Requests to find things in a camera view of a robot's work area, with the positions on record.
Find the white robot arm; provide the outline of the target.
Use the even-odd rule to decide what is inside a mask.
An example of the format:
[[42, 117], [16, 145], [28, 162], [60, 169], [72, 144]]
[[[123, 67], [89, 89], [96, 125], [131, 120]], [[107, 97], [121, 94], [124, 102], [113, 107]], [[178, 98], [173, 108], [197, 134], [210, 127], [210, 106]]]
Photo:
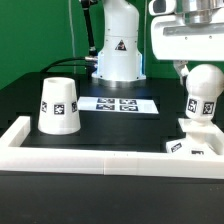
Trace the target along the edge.
[[[102, 0], [104, 46], [92, 77], [111, 87], [146, 79], [138, 51], [139, 13], [126, 0]], [[148, 4], [154, 56], [170, 60], [182, 78], [190, 61], [224, 61], [224, 0], [151, 0]]]

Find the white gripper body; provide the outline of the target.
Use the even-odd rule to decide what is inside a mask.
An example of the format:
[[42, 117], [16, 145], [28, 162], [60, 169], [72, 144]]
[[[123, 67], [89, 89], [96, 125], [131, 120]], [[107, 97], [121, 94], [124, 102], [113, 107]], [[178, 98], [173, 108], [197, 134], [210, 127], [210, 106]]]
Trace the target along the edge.
[[158, 16], [151, 23], [151, 42], [159, 60], [224, 61], [224, 13], [200, 25], [185, 25], [177, 15]]

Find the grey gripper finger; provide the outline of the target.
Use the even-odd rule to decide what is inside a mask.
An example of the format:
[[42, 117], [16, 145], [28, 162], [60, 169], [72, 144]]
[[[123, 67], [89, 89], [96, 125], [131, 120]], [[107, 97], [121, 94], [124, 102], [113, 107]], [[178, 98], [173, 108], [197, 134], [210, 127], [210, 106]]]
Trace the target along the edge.
[[187, 64], [188, 62], [185, 60], [175, 60], [173, 62], [173, 67], [180, 77], [180, 84], [182, 86], [186, 85], [186, 79], [187, 79], [187, 76], [189, 75]]

